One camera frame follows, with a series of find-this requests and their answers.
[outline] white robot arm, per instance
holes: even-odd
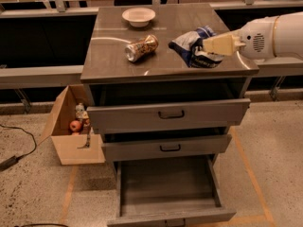
[[[303,12],[253,20],[238,30],[203,40],[203,46],[208,53],[229,56],[239,51],[252,60],[303,60]]]

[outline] cardboard box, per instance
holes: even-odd
[[[81,148],[87,134],[71,135],[69,123],[75,120],[75,107],[79,103],[88,105],[83,85],[67,86],[56,98],[39,144],[50,136],[63,165],[104,163],[99,134],[90,134],[89,148]]]

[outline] black handle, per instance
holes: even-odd
[[[160,111],[158,112],[158,115],[160,118],[162,119],[172,119],[172,118],[181,118],[184,117],[185,113],[182,110],[180,114],[176,114],[176,115],[163,115]]]
[[[181,149],[180,144],[178,144],[178,148],[173,148],[173,149],[164,149],[162,146],[160,146],[160,150],[163,152],[179,151],[180,149]]]
[[[166,227],[186,227],[186,219],[185,218],[183,218],[183,224],[182,225],[168,225],[168,221],[167,220],[165,220],[165,226]]]

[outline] concrete floor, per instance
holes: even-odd
[[[303,224],[302,92],[249,95],[253,102],[215,171],[223,203],[237,210],[229,222],[195,227],[300,227]],[[52,105],[0,107],[0,124],[18,126],[38,139]],[[21,131],[0,129],[0,159],[33,148]],[[105,227],[115,218],[116,184],[108,165],[61,166],[50,139],[18,165],[0,172],[0,226],[61,223]]]

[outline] brown can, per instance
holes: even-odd
[[[126,45],[125,53],[129,61],[135,62],[144,55],[150,54],[158,47],[158,39],[154,35],[148,35]]]

